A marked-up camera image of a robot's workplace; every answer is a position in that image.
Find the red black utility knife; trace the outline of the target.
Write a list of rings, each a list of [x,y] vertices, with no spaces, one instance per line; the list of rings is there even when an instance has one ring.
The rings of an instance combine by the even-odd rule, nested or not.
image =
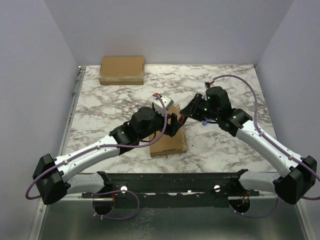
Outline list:
[[[187,117],[181,115],[180,118],[178,119],[178,122],[180,124],[184,125],[186,120],[187,120]]]

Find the brown cardboard express box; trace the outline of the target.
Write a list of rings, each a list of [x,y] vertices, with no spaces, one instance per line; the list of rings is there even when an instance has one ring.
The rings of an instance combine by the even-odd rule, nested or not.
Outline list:
[[[179,103],[174,103],[174,105],[169,109],[168,114],[176,114],[177,119],[180,117],[180,105]],[[189,149],[185,134],[184,126],[180,127],[176,134],[172,137],[169,135],[163,135],[156,143],[149,146],[150,156],[160,157],[176,154],[184,154]]]

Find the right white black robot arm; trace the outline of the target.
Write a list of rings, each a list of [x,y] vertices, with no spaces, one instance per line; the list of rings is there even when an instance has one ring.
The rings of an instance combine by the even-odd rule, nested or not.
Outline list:
[[[302,157],[265,133],[248,113],[232,107],[222,87],[210,87],[204,95],[197,93],[180,115],[183,120],[216,121],[220,129],[251,146],[275,168],[275,173],[244,171],[229,184],[234,195],[261,190],[294,205],[314,186],[317,161],[311,156]]]

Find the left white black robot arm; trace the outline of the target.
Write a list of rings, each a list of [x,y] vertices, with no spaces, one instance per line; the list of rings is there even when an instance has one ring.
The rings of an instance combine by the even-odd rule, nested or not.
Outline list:
[[[101,161],[120,156],[133,149],[142,148],[141,142],[159,132],[173,137],[186,122],[184,115],[169,114],[154,107],[141,107],[129,121],[113,129],[102,139],[67,155],[43,155],[32,175],[45,205],[60,201],[75,193],[95,193],[106,197],[111,190],[107,179],[100,173],[89,175],[81,172]]]

